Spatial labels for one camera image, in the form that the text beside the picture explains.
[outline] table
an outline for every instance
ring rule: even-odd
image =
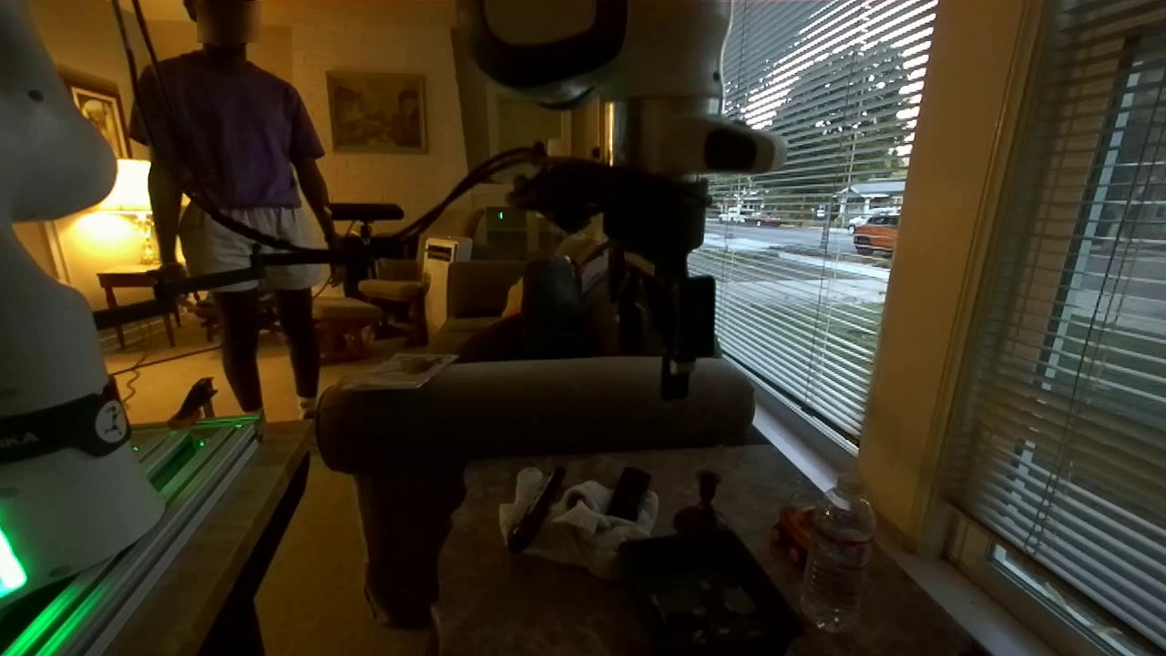
[[[774,586],[798,601],[798,574],[774,552],[774,525],[785,502],[813,497],[813,484],[769,444],[741,449],[672,449],[620,453],[572,457],[491,457],[468,470],[468,502],[453,519],[441,549],[441,653],[651,653],[634,597],[584,569],[552,563],[538,558],[511,558],[500,542],[500,502],[515,496],[521,465],[564,465],[564,484],[613,484],[622,465],[651,472],[661,493],[661,525],[698,497],[696,472],[722,472],[713,505],[722,519],[749,547]],[[861,612],[849,635],[805,635],[791,653],[981,653],[975,641],[946,620],[887,552],[873,558]]]
[[[261,653],[255,591],[301,497],[310,425],[269,421],[196,536],[113,636],[118,653]]]
[[[118,314],[118,287],[158,287],[159,282],[159,270],[97,270],[97,282],[107,291],[107,306]],[[179,308],[159,314],[166,342],[174,346],[174,325],[182,319]]]

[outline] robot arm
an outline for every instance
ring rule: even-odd
[[[604,219],[620,325],[649,308],[664,398],[718,349],[713,281],[689,275],[709,206],[696,176],[775,162],[769,134],[713,114],[726,30],[722,0],[462,0],[468,50],[494,83],[552,109],[613,101],[613,162],[552,157],[515,205],[564,228]]]

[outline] ceiling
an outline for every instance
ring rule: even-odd
[[[141,9],[148,23],[185,23],[182,0],[141,0]],[[457,0],[255,0],[255,26],[295,26],[320,19],[453,26]]]

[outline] window blinds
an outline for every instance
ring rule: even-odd
[[[858,253],[852,221],[903,197],[938,3],[732,9],[722,104],[775,131],[786,157],[781,171],[709,180],[718,210],[694,270],[718,275],[722,349],[858,438],[889,262]],[[760,221],[781,227],[737,227],[732,205],[759,205]]]
[[[1098,635],[1166,647],[1166,8],[1054,8],[951,497]]]

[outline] purple shirt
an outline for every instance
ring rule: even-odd
[[[299,206],[295,160],[323,157],[288,80],[204,50],[141,74],[130,137],[219,206]]]

